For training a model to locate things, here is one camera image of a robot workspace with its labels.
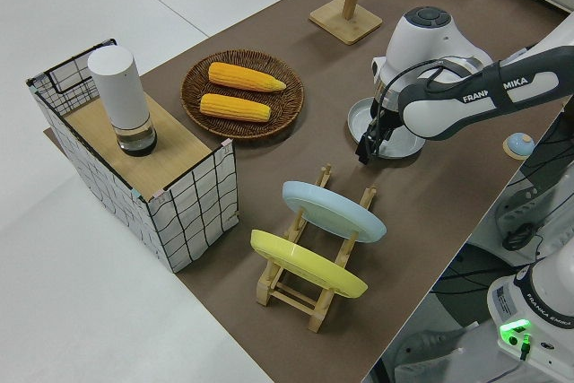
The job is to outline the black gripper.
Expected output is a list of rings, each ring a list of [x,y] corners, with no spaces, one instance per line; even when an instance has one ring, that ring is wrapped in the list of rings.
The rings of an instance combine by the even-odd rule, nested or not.
[[[383,131],[380,137],[380,144],[382,146],[386,141],[392,142],[396,131],[401,126],[401,118],[396,111],[386,109],[381,103],[375,104],[375,119],[377,120],[377,130]]]

